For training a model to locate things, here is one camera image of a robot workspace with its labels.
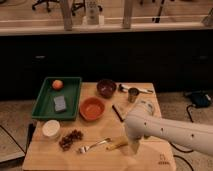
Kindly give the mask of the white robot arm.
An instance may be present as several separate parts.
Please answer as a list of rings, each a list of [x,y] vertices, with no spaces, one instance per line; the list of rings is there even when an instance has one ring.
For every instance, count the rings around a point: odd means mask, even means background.
[[[129,140],[154,136],[213,156],[213,126],[154,116],[149,100],[138,100],[126,114],[124,128]]]

